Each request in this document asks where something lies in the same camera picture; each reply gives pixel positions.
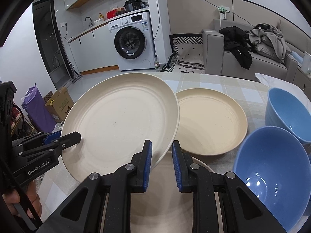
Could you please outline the left hand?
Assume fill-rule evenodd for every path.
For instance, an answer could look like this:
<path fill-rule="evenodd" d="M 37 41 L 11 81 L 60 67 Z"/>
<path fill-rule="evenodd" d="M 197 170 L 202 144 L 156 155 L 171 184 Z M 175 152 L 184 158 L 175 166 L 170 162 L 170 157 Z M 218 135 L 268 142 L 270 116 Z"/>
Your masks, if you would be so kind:
<path fill-rule="evenodd" d="M 42 205 L 36 190 L 36 182 L 34 180 L 28 184 L 25 194 L 28 197 L 28 200 L 31 202 L 36 213 L 40 217 L 42 215 Z M 16 209 L 17 204 L 20 204 L 21 206 L 23 205 L 19 193 L 16 190 L 12 190 L 11 192 L 2 194 L 2 197 L 11 214 L 20 217 L 21 214 L 19 213 L 19 210 Z"/>

